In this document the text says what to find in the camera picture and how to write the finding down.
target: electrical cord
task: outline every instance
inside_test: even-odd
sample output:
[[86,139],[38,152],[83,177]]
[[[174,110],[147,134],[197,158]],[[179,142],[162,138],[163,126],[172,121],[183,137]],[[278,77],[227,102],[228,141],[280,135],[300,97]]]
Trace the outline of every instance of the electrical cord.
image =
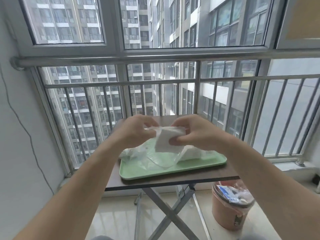
[[5,81],[5,78],[3,76],[3,72],[2,72],[2,66],[0,64],[0,75],[1,75],[1,78],[2,78],[2,81],[4,83],[4,88],[5,88],[5,92],[6,92],[6,97],[7,97],[7,101],[8,101],[8,105],[10,107],[10,109],[12,110],[12,112],[15,114],[15,116],[17,117],[18,121],[19,121],[19,124],[21,125],[21,127],[24,129],[24,131],[28,134],[29,138],[30,138],[30,144],[31,144],[31,148],[32,148],[32,153],[34,155],[34,159],[35,159],[35,162],[37,163],[37,166],[38,166],[38,169],[41,171],[42,173],[42,176],[45,180],[45,182],[47,183],[48,187],[50,188],[52,194],[54,195],[54,191],[52,190],[43,170],[41,169],[40,165],[39,165],[39,162],[38,162],[38,158],[36,156],[36,153],[35,153],[35,149],[33,147],[33,142],[32,142],[32,137],[30,135],[30,133],[27,131],[26,127],[22,124],[17,112],[14,110],[14,108],[11,106],[11,103],[10,103],[10,99],[9,99],[9,92],[8,92],[8,88],[7,88],[7,84],[6,84],[6,81]]

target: forearm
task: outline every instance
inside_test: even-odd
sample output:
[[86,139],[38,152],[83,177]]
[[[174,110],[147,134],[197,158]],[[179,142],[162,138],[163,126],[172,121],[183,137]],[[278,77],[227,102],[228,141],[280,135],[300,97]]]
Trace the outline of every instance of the forearm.
[[90,227],[121,149],[106,140],[14,240],[81,240]]
[[283,239],[320,239],[320,199],[245,142],[230,139],[228,161]]

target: trash bin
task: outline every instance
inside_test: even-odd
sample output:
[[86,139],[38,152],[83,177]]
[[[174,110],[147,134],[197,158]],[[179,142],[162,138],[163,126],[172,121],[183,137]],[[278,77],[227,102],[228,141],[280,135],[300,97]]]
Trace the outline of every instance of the trash bin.
[[212,215],[225,229],[242,229],[255,200],[242,180],[219,181],[212,185]]

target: metal table frame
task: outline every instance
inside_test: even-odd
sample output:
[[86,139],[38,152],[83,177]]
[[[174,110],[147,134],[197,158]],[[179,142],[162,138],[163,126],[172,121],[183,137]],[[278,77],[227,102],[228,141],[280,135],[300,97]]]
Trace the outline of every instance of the metal table frame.
[[[195,196],[194,186],[196,184],[189,185],[177,185],[177,196],[178,200],[171,208],[166,202],[161,199],[161,196],[153,188],[142,188],[147,196],[163,211],[166,215],[165,218],[161,221],[155,231],[151,234],[148,240],[157,240],[166,230],[166,228],[173,222],[177,228],[189,239],[189,240],[199,240],[199,238],[192,232],[192,230],[184,223],[184,221],[178,216],[178,213],[186,205],[186,203],[193,197],[195,205],[197,207],[204,231],[206,233],[207,239],[211,240],[206,222],[203,218],[201,209],[199,207],[197,198]],[[142,192],[135,199],[134,204],[137,205],[137,214],[136,214],[136,224],[134,230],[134,240],[139,239],[139,230],[140,230],[140,216],[141,216],[141,198]]]

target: tiled floor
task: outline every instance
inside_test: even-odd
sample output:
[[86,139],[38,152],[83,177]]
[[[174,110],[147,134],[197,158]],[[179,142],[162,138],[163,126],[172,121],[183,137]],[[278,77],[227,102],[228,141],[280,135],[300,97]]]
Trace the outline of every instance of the tiled floor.
[[[162,193],[161,197],[170,206],[173,206],[177,200],[176,193]],[[220,226],[212,216],[212,193],[210,190],[197,191],[196,197],[212,240],[237,240],[241,236],[248,234],[258,234],[266,240],[281,240],[257,203],[251,208],[243,229],[232,232]],[[136,219],[135,198],[135,196],[103,198],[94,216],[86,240],[99,235],[109,236],[114,240],[134,239]],[[164,216],[165,214],[154,202],[148,196],[143,195],[141,200],[139,239],[148,239]],[[207,239],[193,199],[184,206],[179,216],[200,240]],[[187,238],[171,223],[159,239],[185,240]]]

